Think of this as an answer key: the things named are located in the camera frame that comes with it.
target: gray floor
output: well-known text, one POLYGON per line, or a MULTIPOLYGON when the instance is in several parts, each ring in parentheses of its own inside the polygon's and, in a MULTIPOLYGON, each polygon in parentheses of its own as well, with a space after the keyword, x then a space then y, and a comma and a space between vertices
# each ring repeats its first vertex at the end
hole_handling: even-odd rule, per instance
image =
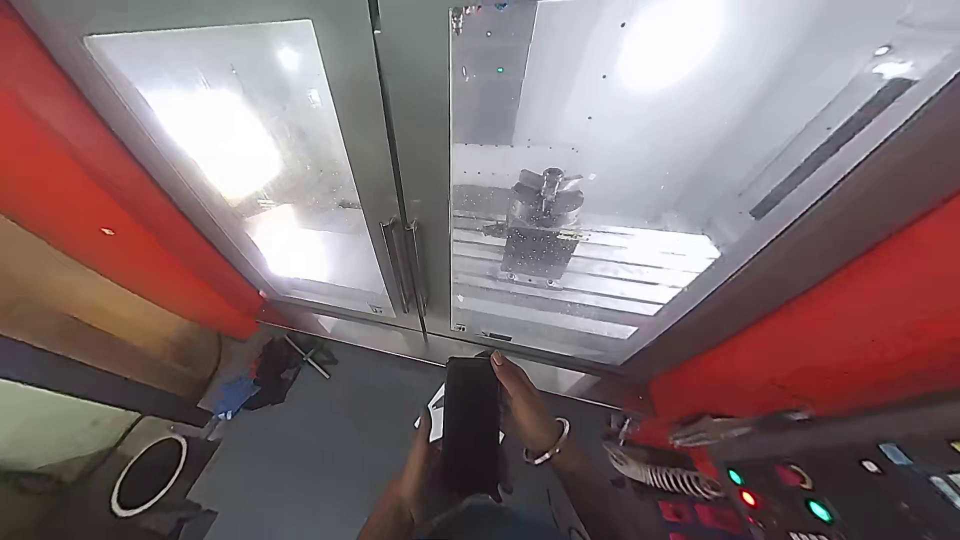
MULTIPOLYGON (((220 512, 208 540, 355 538, 402 466, 413 421, 444 381, 444 370, 349 345, 331 348, 340 360, 329 368, 331 380, 304 368, 284 404, 244 411, 229 422, 190 493, 220 512)), ((599 447, 609 410, 556 396, 549 401, 570 420, 600 474, 612 478, 599 447)), ((547 468, 522 465, 509 435, 504 444, 511 459, 517 457, 510 505, 551 523, 564 511, 559 483, 547 468)))

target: round opening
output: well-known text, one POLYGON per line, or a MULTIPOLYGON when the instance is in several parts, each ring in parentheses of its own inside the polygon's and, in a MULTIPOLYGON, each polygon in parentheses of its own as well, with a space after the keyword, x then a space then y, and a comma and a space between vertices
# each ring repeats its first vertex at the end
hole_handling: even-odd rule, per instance
POLYGON ((110 507, 120 517, 146 510, 170 489, 186 459, 186 440, 166 436, 143 449, 120 473, 113 486, 110 507))

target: bracelet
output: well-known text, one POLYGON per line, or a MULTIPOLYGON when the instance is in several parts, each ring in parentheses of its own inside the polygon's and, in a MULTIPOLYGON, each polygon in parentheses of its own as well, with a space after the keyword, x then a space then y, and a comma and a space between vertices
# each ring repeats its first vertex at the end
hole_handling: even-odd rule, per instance
POLYGON ((560 449, 564 447, 566 438, 570 435, 570 422, 565 418, 558 416, 557 421, 564 425, 564 432, 560 434, 560 438, 557 439, 557 442, 554 443, 553 447, 544 452, 543 455, 537 459, 530 459, 530 456, 527 455, 527 449, 523 449, 523 460, 531 465, 541 465, 545 463, 548 459, 560 453, 560 449))

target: black phone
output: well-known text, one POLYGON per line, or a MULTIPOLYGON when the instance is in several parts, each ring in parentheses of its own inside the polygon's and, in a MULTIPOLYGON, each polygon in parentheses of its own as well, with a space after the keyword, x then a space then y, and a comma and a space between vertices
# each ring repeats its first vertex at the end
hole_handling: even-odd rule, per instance
POLYGON ((441 475, 466 497, 496 493, 500 381, 489 356, 452 357, 446 364, 441 475))

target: door handle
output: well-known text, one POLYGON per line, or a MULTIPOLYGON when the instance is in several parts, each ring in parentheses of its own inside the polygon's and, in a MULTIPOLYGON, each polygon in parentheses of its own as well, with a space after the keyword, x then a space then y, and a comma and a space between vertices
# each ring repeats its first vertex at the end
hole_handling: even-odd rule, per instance
POLYGON ((420 249, 420 245, 417 242, 417 230, 418 223, 417 220, 410 222, 409 227, 404 227, 407 232, 407 237, 409 238, 410 246, 410 262, 414 272, 414 291, 417 295, 417 302, 419 303, 420 314, 426 316, 426 301, 428 298, 427 287, 426 287, 426 266, 423 264, 423 251, 420 249))
POLYGON ((405 235, 397 230, 399 221, 395 217, 387 223, 380 222, 380 232, 383 233, 383 242, 387 245, 387 256, 390 267, 394 271, 394 281, 400 287, 400 309, 404 313, 410 312, 411 291, 414 290, 413 278, 410 276, 410 264, 407 262, 407 250, 402 244, 406 243, 405 235))

